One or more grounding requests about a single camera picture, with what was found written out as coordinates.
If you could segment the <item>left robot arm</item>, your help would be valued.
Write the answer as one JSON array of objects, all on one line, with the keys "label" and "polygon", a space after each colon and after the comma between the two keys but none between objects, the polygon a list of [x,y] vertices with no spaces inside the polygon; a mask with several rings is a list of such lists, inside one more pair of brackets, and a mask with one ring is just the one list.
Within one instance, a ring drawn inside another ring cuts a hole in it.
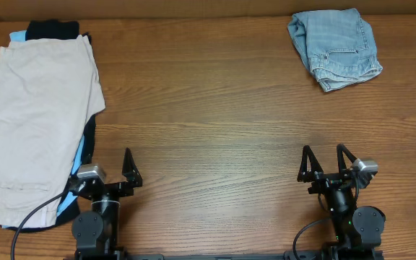
[{"label": "left robot arm", "polygon": [[91,202],[91,210],[77,216],[71,226],[76,239],[75,259],[128,258],[126,249],[118,245],[120,199],[134,194],[143,185],[142,177],[132,157],[125,149],[122,176],[124,181],[105,182],[105,171],[98,164],[80,166],[71,180],[73,195]]}]

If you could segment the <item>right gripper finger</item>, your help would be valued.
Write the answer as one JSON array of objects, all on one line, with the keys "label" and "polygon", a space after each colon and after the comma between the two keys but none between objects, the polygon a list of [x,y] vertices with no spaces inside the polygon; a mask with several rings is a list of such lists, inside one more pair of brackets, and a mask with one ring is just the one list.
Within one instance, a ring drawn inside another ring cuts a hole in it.
[{"label": "right gripper finger", "polygon": [[299,181],[317,181],[321,178],[323,174],[323,169],[321,168],[316,156],[314,155],[312,149],[306,145],[303,147],[302,159],[300,163],[300,169],[298,172]]},{"label": "right gripper finger", "polygon": [[346,166],[345,159],[348,159],[351,163],[354,163],[357,158],[354,156],[351,151],[346,148],[346,146],[343,145],[343,143],[340,143],[337,145],[337,162],[338,162],[338,170],[339,173],[349,173],[352,168]]}]

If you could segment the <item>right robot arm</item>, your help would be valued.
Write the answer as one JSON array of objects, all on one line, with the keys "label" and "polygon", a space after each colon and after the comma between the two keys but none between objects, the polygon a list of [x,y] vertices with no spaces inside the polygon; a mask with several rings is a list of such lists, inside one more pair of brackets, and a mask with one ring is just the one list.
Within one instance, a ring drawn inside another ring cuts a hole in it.
[{"label": "right robot arm", "polygon": [[329,216],[303,227],[294,237],[292,253],[299,259],[299,237],[309,228],[330,221],[336,240],[325,243],[312,255],[313,259],[382,259],[383,253],[376,248],[381,245],[386,215],[377,207],[358,206],[360,191],[373,180],[378,164],[372,159],[354,156],[343,144],[337,145],[337,162],[336,173],[325,173],[312,149],[308,145],[303,147],[297,181],[310,183],[308,193],[318,196],[321,208]]}]

